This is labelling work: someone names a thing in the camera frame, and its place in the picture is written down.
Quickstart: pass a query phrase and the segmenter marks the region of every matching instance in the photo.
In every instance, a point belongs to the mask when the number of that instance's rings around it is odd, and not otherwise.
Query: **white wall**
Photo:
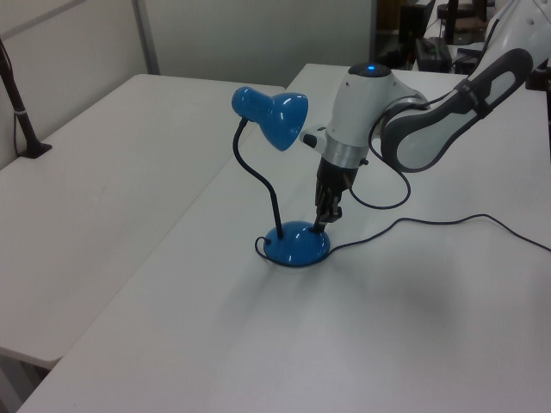
[[[39,139],[131,76],[146,72],[131,0],[86,0],[4,45]],[[12,122],[13,110],[0,84],[0,168],[15,158]]]
[[[369,60],[375,0],[145,0],[160,72],[287,86]]]

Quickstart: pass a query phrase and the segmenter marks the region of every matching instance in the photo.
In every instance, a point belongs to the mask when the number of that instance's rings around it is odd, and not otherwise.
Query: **blue lamp base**
[[[304,221],[282,225],[283,238],[277,237],[274,228],[264,242],[264,253],[272,261],[286,267],[305,267],[323,260],[329,253],[329,237],[325,232],[312,231],[313,225]]]

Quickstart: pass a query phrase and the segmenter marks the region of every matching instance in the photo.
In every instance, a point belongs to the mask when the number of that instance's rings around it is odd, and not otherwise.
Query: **lamp base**
[[[274,228],[264,242],[264,253],[272,261],[286,267],[305,267],[323,260],[329,253],[329,237],[325,232],[313,232],[313,225],[291,221],[282,225],[283,238]]]
[[[33,148],[31,148],[31,150],[27,148],[25,151],[21,152],[19,154],[19,157],[28,157],[29,159],[36,159],[38,157],[41,157],[51,149],[52,149],[51,145],[43,144],[39,142],[39,144],[35,145]]]

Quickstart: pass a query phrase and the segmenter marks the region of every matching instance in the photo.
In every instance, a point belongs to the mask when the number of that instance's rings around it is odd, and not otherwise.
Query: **power cord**
[[[462,63],[462,62],[465,62],[465,61],[470,60],[470,59],[476,59],[476,57],[475,56],[461,56],[460,58],[454,60],[454,63],[451,64],[451,67],[454,67],[458,63]]]
[[[16,114],[14,114],[14,151],[15,151],[15,156],[19,157],[20,154],[19,154],[19,151],[17,150],[17,115]]]
[[[536,241],[533,241],[529,238],[523,237],[522,235],[518,234],[517,232],[514,232],[511,228],[509,228],[507,225],[505,225],[504,223],[502,223],[498,219],[494,218],[492,215],[488,215],[487,213],[477,213],[475,215],[471,215],[471,216],[468,216],[468,217],[463,218],[463,219],[457,219],[455,221],[427,221],[427,220],[424,220],[424,219],[407,218],[407,217],[399,218],[399,219],[396,219],[394,222],[392,222],[392,224],[390,224],[390,226],[388,226],[386,229],[384,229],[381,232],[376,233],[375,235],[373,235],[371,237],[362,239],[360,241],[355,241],[353,243],[343,243],[341,245],[338,245],[337,247],[334,247],[334,248],[330,249],[326,256],[324,256],[322,259],[320,259],[318,262],[315,262],[315,263],[318,264],[318,263],[326,260],[327,258],[329,258],[329,256],[331,256],[331,254],[333,254],[333,253],[335,253],[339,250],[342,250],[344,248],[354,247],[354,246],[357,246],[357,245],[361,245],[361,244],[364,244],[364,243],[369,243],[371,241],[374,241],[378,237],[381,237],[381,236],[385,235],[387,232],[389,232],[390,230],[392,230],[400,222],[413,222],[413,223],[416,223],[416,224],[425,224],[425,225],[450,226],[450,225],[462,224],[463,222],[469,221],[471,219],[477,219],[477,218],[490,219],[491,221],[495,222],[496,224],[498,224],[499,226],[501,226],[502,228],[507,230],[513,236],[515,236],[517,238],[520,238],[520,239],[522,239],[523,241],[525,241],[527,243],[531,243],[531,244],[535,245],[536,247],[541,248],[542,250],[546,250],[547,252],[551,252],[551,248],[549,248],[545,245],[542,245],[540,243],[537,243]],[[284,263],[274,261],[271,258],[269,258],[268,256],[266,256],[265,254],[263,254],[262,252],[260,252],[260,249],[258,248],[258,241],[260,241],[261,239],[264,240],[264,242],[269,241],[265,237],[258,237],[257,238],[257,240],[255,241],[255,251],[257,252],[257,254],[259,254],[263,259],[265,259],[267,261],[273,262],[275,264],[282,265],[283,267],[291,267],[291,266],[285,265]]]
[[[488,34],[488,37],[486,38],[486,41],[484,42],[484,46],[482,47],[482,52],[480,53],[479,62],[474,68],[476,70],[477,67],[479,67],[480,62],[482,61],[482,58],[484,58],[484,55],[486,54],[486,50],[488,50],[488,46],[490,45],[490,40],[493,37],[493,32],[495,31],[496,27],[498,26],[499,19],[496,19],[495,22],[492,24],[492,28],[490,29],[490,33]]]
[[[437,103],[441,100],[443,100],[446,96],[446,95],[443,95],[443,96],[440,96],[438,97],[437,99],[434,99],[433,101],[430,101],[430,102],[426,102],[426,103],[412,103],[412,104],[409,104],[409,105],[405,105],[399,112],[402,113],[404,112],[405,110],[407,109],[426,109],[428,106],[434,104],[434,103]],[[361,200],[357,195],[356,193],[354,192],[354,189],[353,188],[349,188],[349,191],[350,191],[350,194],[352,195],[352,198],[354,198],[356,200],[356,202],[358,202],[359,204],[363,205],[364,207],[367,207],[367,208],[371,208],[371,209],[376,209],[376,210],[388,210],[388,209],[394,209],[394,208],[397,208],[397,207],[400,207],[402,205],[404,205],[407,200],[410,199],[410,196],[412,195],[412,186],[410,184],[410,182],[408,181],[408,179],[406,178],[406,176],[404,175],[404,173],[401,171],[401,170],[397,170],[396,168],[394,168],[392,165],[390,165],[382,156],[379,152],[377,152],[375,150],[375,148],[373,147],[373,134],[375,132],[375,129],[377,127],[377,125],[379,125],[379,122],[381,122],[381,120],[384,119],[385,116],[387,116],[388,112],[390,111],[390,109],[387,109],[385,112],[383,112],[381,114],[381,116],[379,116],[377,118],[377,120],[375,121],[375,123],[371,126],[371,130],[369,131],[369,136],[368,136],[368,145],[369,145],[369,150],[371,152],[373,152],[373,154],[377,157],[377,159],[379,159],[380,161],[382,161],[384,164],[386,164],[388,167],[390,167],[394,172],[396,172],[400,178],[402,178],[402,180],[404,181],[404,183],[406,184],[406,189],[407,189],[407,194],[406,196],[404,197],[403,200],[401,200],[400,202],[396,203],[396,204],[393,204],[393,205],[388,205],[388,206],[377,206],[377,205],[371,205],[371,204],[368,204],[367,202]]]
[[[427,28],[425,29],[425,32],[426,32],[429,28],[431,28],[432,26],[434,26],[434,24],[435,24],[436,22],[438,22],[438,20],[440,20],[440,19],[438,19],[438,17],[437,17],[435,21],[433,21],[429,26],[427,26]]]

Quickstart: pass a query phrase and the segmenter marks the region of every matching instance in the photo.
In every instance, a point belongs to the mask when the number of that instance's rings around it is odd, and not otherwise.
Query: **black stand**
[[[36,159],[43,153],[52,149],[52,146],[41,143],[34,134],[31,120],[28,118],[27,109],[25,109],[25,105],[23,105],[23,100],[15,84],[14,73],[5,50],[2,40],[0,40],[0,77],[2,77],[3,85],[8,92],[11,105],[14,108],[14,114],[19,120],[21,129],[27,140],[27,149],[19,154],[19,156]]]

